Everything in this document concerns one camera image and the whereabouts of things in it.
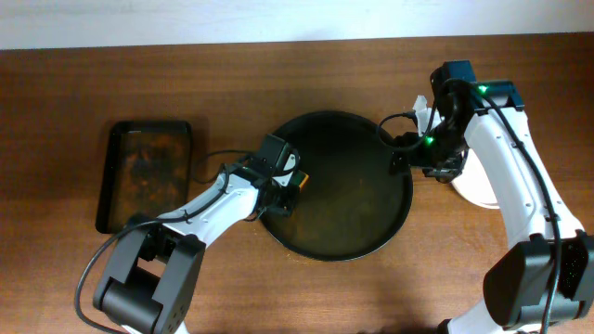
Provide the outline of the pale grey plate bottom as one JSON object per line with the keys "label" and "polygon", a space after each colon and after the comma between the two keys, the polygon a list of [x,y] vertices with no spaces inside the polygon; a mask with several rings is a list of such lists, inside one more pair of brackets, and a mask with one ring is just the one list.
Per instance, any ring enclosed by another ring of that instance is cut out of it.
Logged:
{"label": "pale grey plate bottom", "polygon": [[468,151],[461,174],[451,185],[468,202],[489,210],[499,209],[484,167],[472,149]]}

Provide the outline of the black round tray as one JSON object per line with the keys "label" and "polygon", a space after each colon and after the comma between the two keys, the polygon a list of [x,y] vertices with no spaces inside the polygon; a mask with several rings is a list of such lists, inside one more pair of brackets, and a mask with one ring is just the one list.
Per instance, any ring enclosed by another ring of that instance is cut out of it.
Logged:
{"label": "black round tray", "polygon": [[281,125],[275,136],[298,151],[308,177],[290,216],[261,222],[283,246],[319,261],[363,257],[403,226],[413,199],[409,164],[383,142],[390,136],[362,116],[318,111]]}

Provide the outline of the orange green sponge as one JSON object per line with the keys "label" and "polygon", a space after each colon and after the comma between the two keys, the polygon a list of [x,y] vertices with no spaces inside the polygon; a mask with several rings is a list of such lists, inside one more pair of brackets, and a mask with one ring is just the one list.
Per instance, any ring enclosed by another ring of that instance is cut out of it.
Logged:
{"label": "orange green sponge", "polygon": [[300,190],[302,190],[304,188],[305,184],[309,180],[309,175],[302,171],[298,171],[297,174],[294,175],[294,177],[295,177],[295,183],[299,187]]}

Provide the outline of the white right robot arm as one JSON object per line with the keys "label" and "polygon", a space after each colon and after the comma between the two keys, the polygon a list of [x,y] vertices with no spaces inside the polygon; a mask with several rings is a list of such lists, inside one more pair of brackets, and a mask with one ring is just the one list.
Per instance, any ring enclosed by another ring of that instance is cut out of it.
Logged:
{"label": "white right robot arm", "polygon": [[394,168],[441,182],[473,152],[503,217],[508,252],[485,274],[483,297],[438,331],[545,333],[593,305],[593,237],[567,208],[540,159],[525,105],[509,80],[480,82],[467,60],[430,77],[433,102],[410,113],[416,128],[390,141]]}

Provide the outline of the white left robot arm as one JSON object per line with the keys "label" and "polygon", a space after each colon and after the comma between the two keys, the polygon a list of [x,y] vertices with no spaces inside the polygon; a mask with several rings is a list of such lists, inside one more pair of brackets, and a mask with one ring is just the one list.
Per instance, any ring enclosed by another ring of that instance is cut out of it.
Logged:
{"label": "white left robot arm", "polygon": [[[288,216],[300,191],[298,149],[275,135],[260,148],[220,167],[212,185],[182,207],[155,218],[139,215],[94,253],[75,288],[78,318],[104,333],[185,333],[207,248],[239,221],[265,212]],[[82,309],[84,283],[100,256],[112,254],[98,280],[93,306],[112,327]]]}

